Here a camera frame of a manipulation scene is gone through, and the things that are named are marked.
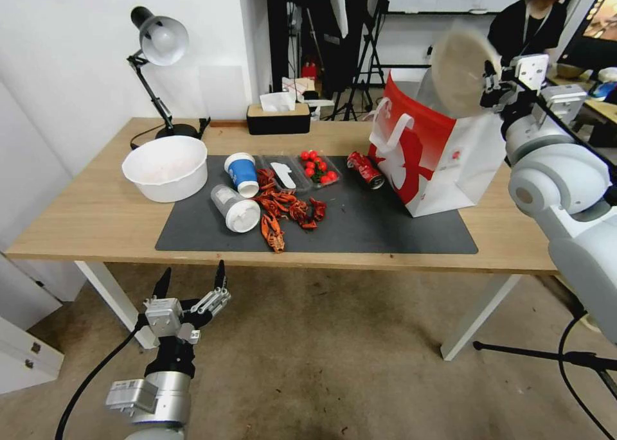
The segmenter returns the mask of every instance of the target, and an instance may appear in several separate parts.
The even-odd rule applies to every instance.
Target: white plastic cup
[[[229,186],[218,184],[210,192],[219,212],[225,218],[227,228],[236,233],[246,233],[255,228],[261,217],[259,204],[245,199]]]
[[[251,198],[259,192],[255,158],[248,153],[235,153],[225,159],[225,172],[229,174],[238,192]]]

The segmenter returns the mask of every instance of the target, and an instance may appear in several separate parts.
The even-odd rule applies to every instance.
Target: shopping bag
[[[503,163],[501,119],[453,119],[408,97],[390,74],[370,113],[369,157],[412,216],[475,206]]]

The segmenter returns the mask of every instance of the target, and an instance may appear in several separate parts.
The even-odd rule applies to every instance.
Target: soda can
[[[371,189],[381,188],[386,182],[384,174],[373,166],[371,160],[358,151],[352,152],[347,158],[347,167],[357,170]]]

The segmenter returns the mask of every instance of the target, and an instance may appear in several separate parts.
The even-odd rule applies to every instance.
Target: lamp arm
[[[154,92],[150,88],[148,82],[146,81],[146,79],[144,78],[143,74],[141,73],[141,66],[144,66],[145,64],[148,64],[148,60],[144,59],[144,58],[141,58],[139,56],[140,54],[141,54],[141,50],[138,51],[137,53],[135,53],[134,55],[129,56],[127,58],[127,61],[133,67],[133,70],[137,74],[137,77],[139,78],[139,80],[141,80],[141,83],[142,83],[143,87],[146,89],[146,92],[148,92],[148,95],[150,95],[150,99],[152,100],[152,104],[154,105],[154,107],[156,108],[158,113],[161,115],[163,120],[165,121],[165,128],[169,132],[173,132],[174,126],[172,124],[172,113],[169,111],[169,109],[167,109],[167,106],[165,106],[165,103],[163,103],[163,101],[158,96],[156,96],[154,94]]]

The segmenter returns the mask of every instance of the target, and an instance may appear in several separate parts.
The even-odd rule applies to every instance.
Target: lanyard
[[[553,7],[551,6],[551,9],[548,10],[548,13],[546,14],[546,16],[544,16],[544,19],[540,23],[540,27],[538,27],[537,31],[535,31],[535,33],[531,37],[529,37],[529,39],[527,39],[527,31],[529,29],[529,18],[531,17],[531,12],[529,11],[529,1],[526,0],[525,3],[525,25],[523,28],[523,49],[521,50],[521,54],[527,49],[533,38],[538,35],[538,32],[540,32],[540,29],[542,29],[542,27],[546,24],[546,21],[548,21],[548,17],[553,12]]]

